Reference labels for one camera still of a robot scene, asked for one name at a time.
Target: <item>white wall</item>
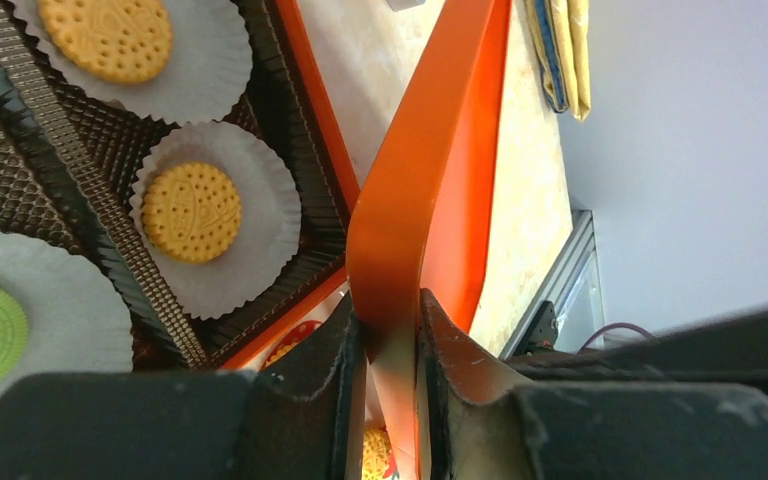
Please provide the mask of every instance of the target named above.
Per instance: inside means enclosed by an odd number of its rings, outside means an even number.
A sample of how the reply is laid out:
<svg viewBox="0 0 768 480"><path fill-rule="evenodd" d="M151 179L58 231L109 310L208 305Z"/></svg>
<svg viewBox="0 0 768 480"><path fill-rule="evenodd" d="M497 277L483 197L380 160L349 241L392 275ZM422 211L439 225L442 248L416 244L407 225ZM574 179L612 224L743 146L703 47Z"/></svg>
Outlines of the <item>white wall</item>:
<svg viewBox="0 0 768 480"><path fill-rule="evenodd" d="M561 119L607 321L768 304L768 1L591 2L593 112Z"/></svg>

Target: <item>yellow fabric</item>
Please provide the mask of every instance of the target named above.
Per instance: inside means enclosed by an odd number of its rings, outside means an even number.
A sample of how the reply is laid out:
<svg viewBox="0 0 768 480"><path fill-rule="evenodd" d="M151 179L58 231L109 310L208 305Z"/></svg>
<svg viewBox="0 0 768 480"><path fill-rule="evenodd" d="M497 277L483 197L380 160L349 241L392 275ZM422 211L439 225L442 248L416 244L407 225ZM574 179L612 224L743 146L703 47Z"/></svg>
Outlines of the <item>yellow fabric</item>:
<svg viewBox="0 0 768 480"><path fill-rule="evenodd" d="M590 113L590 0L525 1L547 99L555 111L571 109L583 121Z"/></svg>

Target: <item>orange strip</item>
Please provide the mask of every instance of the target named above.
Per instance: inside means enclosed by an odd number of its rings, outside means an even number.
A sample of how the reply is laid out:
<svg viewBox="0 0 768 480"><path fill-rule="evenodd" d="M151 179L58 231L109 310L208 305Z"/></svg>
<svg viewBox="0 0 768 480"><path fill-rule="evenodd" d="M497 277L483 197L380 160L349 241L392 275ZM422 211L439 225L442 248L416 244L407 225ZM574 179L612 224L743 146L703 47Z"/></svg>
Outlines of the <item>orange strip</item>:
<svg viewBox="0 0 768 480"><path fill-rule="evenodd" d="M333 275L328 277L322 284L310 293L310 295L303 298L298 304L293 306L289 312L279 318L262 334L252 340L251 343L243 347L242 350L237 352L230 360L222 365L222 369L239 370L249 361L256 356L263 353L270 345L276 340L282 338L293 326L304 318L305 315L310 313L311 310L316 308L317 305L322 303L328 295L334 293L335 290L340 288L346 281L346 269L341 267L340 270L334 272Z"/></svg>
<svg viewBox="0 0 768 480"><path fill-rule="evenodd" d="M349 226L352 298L405 478L422 478L420 286L468 331L484 283L510 10L447 0Z"/></svg>

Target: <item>white paper cupcake liner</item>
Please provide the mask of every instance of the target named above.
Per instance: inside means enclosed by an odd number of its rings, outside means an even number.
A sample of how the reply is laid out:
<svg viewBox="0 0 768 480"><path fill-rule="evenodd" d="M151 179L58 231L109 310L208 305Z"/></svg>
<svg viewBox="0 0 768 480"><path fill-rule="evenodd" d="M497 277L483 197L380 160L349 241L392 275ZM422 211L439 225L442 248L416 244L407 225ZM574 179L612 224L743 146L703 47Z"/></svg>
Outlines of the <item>white paper cupcake liner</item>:
<svg viewBox="0 0 768 480"><path fill-rule="evenodd" d="M131 315L84 257L0 232L0 288L22 306L29 327L19 363L0 381L0 396L37 373L132 370Z"/></svg>
<svg viewBox="0 0 768 480"><path fill-rule="evenodd" d="M166 0L173 29L166 68L140 85L117 85L84 71L51 42L37 11L37 0L10 0L26 32L66 81L87 96L118 102L141 118L183 125L218 120L231 112L246 89L252 50L245 20L228 0Z"/></svg>
<svg viewBox="0 0 768 480"><path fill-rule="evenodd" d="M225 253L192 265L165 255L143 230L143 196L157 172L186 162L216 166L231 178L243 203L243 222ZM131 218L160 274L184 312L218 318L254 300L298 253L301 201L284 162L242 128L224 122L173 130L151 149L137 171Z"/></svg>

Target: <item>round biscuit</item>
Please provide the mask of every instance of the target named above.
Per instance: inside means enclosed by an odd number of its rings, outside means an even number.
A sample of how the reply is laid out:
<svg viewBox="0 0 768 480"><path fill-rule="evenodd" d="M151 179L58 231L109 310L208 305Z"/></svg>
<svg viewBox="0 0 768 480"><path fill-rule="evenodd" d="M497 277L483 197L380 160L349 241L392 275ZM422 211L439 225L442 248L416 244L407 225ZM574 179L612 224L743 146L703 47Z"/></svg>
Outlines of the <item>round biscuit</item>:
<svg viewBox="0 0 768 480"><path fill-rule="evenodd" d="M52 42L76 65L108 82L156 77L172 52L161 0L39 0Z"/></svg>
<svg viewBox="0 0 768 480"><path fill-rule="evenodd" d="M161 172L146 192L143 226L151 243L175 260L200 264L224 253L240 229L243 209L231 179L206 163Z"/></svg>
<svg viewBox="0 0 768 480"><path fill-rule="evenodd" d="M390 439L379 428L368 427L363 432L363 480L379 480L390 464Z"/></svg>
<svg viewBox="0 0 768 480"><path fill-rule="evenodd" d="M272 365L278 360L281 360L282 358L284 358L284 355L290 353L290 350L296 348L300 343L301 342L293 342L279 348L275 353L273 353L269 358L267 358L265 362L263 362L263 366L260 367L260 369L265 370L266 367Z"/></svg>

